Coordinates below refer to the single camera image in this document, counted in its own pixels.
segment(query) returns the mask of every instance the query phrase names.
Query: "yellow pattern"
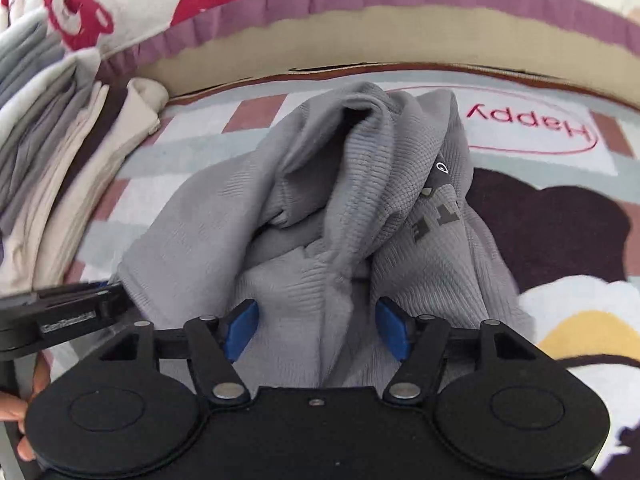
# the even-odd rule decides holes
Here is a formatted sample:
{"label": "yellow pattern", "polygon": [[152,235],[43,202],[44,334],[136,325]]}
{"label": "yellow pattern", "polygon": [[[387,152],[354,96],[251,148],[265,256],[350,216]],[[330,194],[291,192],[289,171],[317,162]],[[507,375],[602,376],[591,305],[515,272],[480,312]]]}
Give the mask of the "yellow pattern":
{"label": "yellow pattern", "polygon": [[538,346],[553,359],[607,354],[640,361],[640,334],[618,316],[597,310],[565,319]]}

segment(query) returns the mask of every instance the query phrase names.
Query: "red oval outline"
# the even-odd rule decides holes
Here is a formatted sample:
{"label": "red oval outline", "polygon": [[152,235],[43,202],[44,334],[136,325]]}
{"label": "red oval outline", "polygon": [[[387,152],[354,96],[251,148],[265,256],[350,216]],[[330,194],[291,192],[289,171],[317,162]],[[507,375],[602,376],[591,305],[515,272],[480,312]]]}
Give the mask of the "red oval outline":
{"label": "red oval outline", "polygon": [[[517,94],[515,92],[505,92],[502,90],[494,90],[492,88],[484,88],[481,86],[464,86],[464,85],[419,85],[419,86],[405,86],[402,88],[391,88],[388,91],[393,91],[393,90],[411,90],[411,89],[415,89],[415,88],[465,88],[465,89],[469,89],[469,90],[482,90],[482,91],[487,91],[487,92],[493,92],[495,94],[502,94],[502,95],[507,95],[507,96],[511,96],[511,97],[517,97],[520,99],[524,99],[525,101],[532,101],[532,102],[537,102],[539,104],[548,106],[550,108],[554,108],[555,110],[558,110],[559,112],[562,112],[563,114],[568,115],[569,117],[574,118],[574,120],[578,121],[579,123],[582,123],[583,121],[577,117],[574,113],[570,112],[569,110],[565,110],[562,107],[559,107],[558,105],[555,104],[551,104],[549,102],[546,102],[542,99],[537,99],[537,98],[532,98],[527,96],[526,94]],[[536,150],[511,150],[509,148],[493,148],[491,146],[476,146],[474,144],[470,144],[469,147],[470,148],[475,148],[476,150],[487,150],[490,152],[499,152],[499,153],[522,153],[525,155],[578,155],[579,153],[586,153],[586,152],[590,152],[593,148],[596,147],[596,145],[598,144],[598,134],[596,132],[593,133],[594,135],[594,141],[593,144],[591,146],[588,146],[586,148],[581,148],[580,150],[573,150],[570,152],[539,152]]]}

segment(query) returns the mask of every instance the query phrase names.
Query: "beige folded shirt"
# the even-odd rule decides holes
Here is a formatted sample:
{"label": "beige folded shirt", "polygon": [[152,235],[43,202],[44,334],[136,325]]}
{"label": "beige folded shirt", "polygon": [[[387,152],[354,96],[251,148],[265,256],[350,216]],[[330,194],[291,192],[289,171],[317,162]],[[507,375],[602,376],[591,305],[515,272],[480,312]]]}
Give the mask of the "beige folded shirt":
{"label": "beige folded shirt", "polygon": [[35,262],[33,287],[59,285],[73,260],[92,211],[124,159],[158,129],[166,89],[149,79],[132,79],[118,118],[49,218]]}
{"label": "beige folded shirt", "polygon": [[51,207],[66,170],[100,115],[108,91],[108,86],[94,84],[86,108],[80,110],[67,129],[40,180],[22,206],[11,234],[2,241],[4,260],[0,266],[0,294],[31,289],[36,257]]}

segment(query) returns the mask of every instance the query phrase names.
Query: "gray folded cloth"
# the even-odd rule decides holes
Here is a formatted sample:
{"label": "gray folded cloth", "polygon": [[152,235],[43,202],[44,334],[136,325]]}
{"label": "gray folded cloth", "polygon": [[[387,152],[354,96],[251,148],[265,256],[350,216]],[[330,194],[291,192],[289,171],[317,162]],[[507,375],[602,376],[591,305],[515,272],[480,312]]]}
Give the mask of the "gray folded cloth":
{"label": "gray folded cloth", "polygon": [[117,275],[142,314],[176,328],[245,298],[257,333],[234,365],[266,386],[384,387],[376,333],[389,296],[454,326],[499,319],[531,336],[491,233],[454,95],[357,83],[311,98],[249,154],[187,180]]}
{"label": "gray folded cloth", "polygon": [[0,49],[0,81],[11,73],[19,61],[31,50],[36,48],[47,35],[47,23],[37,22],[32,27],[26,28],[19,36],[14,38],[14,43]]}
{"label": "gray folded cloth", "polygon": [[[30,152],[30,150],[28,150],[30,144],[27,143],[21,144],[18,148],[15,167],[20,168],[23,173],[20,178],[16,179],[17,189],[15,189],[12,199],[4,208],[4,211],[0,213],[0,233],[11,233],[14,228],[15,220],[18,218],[20,210],[26,202],[31,189],[44,173],[47,164],[56,151],[56,148],[65,137],[67,129],[76,119],[82,107],[89,100],[92,85],[88,82],[84,82],[84,85],[81,86],[82,83],[83,78],[79,78],[78,74],[76,74],[76,80],[72,81],[72,84],[69,87],[71,91],[74,91],[75,89],[75,94],[73,94],[73,97],[71,97],[68,104],[66,104],[64,111],[59,117],[53,113],[48,114],[46,117],[42,117],[42,119],[47,122],[53,121],[53,124],[45,124],[42,122],[39,126],[32,128],[32,130],[40,130],[40,133],[45,135],[39,149],[37,149],[36,152]],[[61,96],[60,103],[62,102],[66,102],[66,98],[63,96]],[[22,164],[21,161],[20,164],[18,163],[19,159],[23,155],[30,155],[29,164]]]}
{"label": "gray folded cloth", "polygon": [[33,77],[48,66],[60,61],[64,55],[65,48],[60,43],[60,37],[57,34],[52,34],[42,40],[20,59],[3,80],[0,80],[0,108]]}
{"label": "gray folded cloth", "polygon": [[0,147],[0,212],[11,202],[33,157],[75,94],[75,72],[75,66],[66,69],[36,99]]}

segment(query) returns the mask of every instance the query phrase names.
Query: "human hand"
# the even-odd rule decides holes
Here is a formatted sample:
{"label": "human hand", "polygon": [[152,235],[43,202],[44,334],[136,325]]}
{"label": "human hand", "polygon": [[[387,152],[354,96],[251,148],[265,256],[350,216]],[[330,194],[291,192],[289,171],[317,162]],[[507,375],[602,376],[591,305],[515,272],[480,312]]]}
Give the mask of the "human hand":
{"label": "human hand", "polygon": [[[24,417],[27,414],[29,403],[51,382],[49,363],[44,354],[39,353],[33,371],[32,393],[29,399],[23,400],[10,394],[0,392],[0,420],[3,422],[17,422],[20,432],[24,434]],[[17,447],[18,455],[25,462],[35,459],[31,444],[24,437]]]}

